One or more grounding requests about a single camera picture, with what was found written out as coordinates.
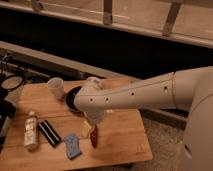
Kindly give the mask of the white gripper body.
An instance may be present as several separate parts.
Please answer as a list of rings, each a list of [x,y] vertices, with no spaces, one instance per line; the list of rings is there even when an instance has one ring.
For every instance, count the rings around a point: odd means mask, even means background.
[[[106,116],[106,112],[105,111],[86,111],[84,115],[87,118],[87,121],[91,125],[96,125],[103,121],[103,119]]]

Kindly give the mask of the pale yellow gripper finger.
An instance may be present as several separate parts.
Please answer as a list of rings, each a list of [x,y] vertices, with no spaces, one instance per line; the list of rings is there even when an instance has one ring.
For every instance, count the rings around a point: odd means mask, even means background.
[[[93,127],[90,125],[90,123],[88,121],[84,121],[82,126],[82,137],[87,138],[92,130]]]

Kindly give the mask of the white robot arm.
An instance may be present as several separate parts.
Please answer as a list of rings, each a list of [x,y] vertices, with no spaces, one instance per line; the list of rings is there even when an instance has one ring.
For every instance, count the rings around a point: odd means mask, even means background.
[[[189,112],[178,171],[213,171],[213,66],[180,70],[104,89],[88,78],[74,100],[93,125],[108,109],[181,109]]]

